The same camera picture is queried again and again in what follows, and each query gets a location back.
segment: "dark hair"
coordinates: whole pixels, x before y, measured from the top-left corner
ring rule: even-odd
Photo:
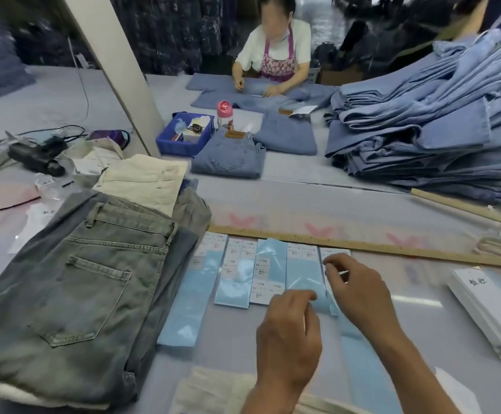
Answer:
[[[262,6],[269,3],[272,0],[258,0],[258,13],[262,15]],[[295,13],[296,10],[296,0],[273,0],[279,6],[283,7],[285,15],[288,17],[290,13]]]

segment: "left hand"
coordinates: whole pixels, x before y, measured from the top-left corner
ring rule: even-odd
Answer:
[[[281,85],[269,85],[264,93],[264,97],[279,96],[283,94]]]
[[[315,299],[311,290],[275,295],[256,333],[255,391],[262,396],[273,392],[287,408],[294,409],[322,353],[319,318],[310,305]]]

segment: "blue plastic bin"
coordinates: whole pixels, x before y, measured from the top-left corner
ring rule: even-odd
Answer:
[[[171,139],[176,135],[174,130],[178,119],[183,119],[183,121],[189,126],[191,120],[194,118],[199,118],[200,116],[210,116],[210,123],[206,126],[204,131],[201,133],[201,137],[198,142],[180,142],[172,141]],[[206,143],[210,140],[214,134],[214,119],[212,115],[205,115],[202,113],[188,113],[179,112],[176,114],[170,123],[164,128],[159,136],[157,136],[157,147],[158,151],[162,155],[172,155],[172,156],[183,156],[183,157],[194,157],[201,149],[204,148]]]

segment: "jeans pocket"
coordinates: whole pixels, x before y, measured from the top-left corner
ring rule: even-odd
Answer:
[[[231,171],[244,166],[246,158],[247,152],[244,149],[223,149],[218,157],[212,159],[212,163],[225,171]]]
[[[130,271],[68,257],[40,302],[32,327],[51,347],[93,340],[116,308],[130,278]]]

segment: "waistband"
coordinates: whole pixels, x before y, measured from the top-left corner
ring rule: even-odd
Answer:
[[[95,221],[162,235],[168,239],[166,241],[167,245],[170,245],[178,232],[178,224],[169,219],[145,215],[101,202],[96,203],[89,212],[85,224],[88,228],[91,228]]]

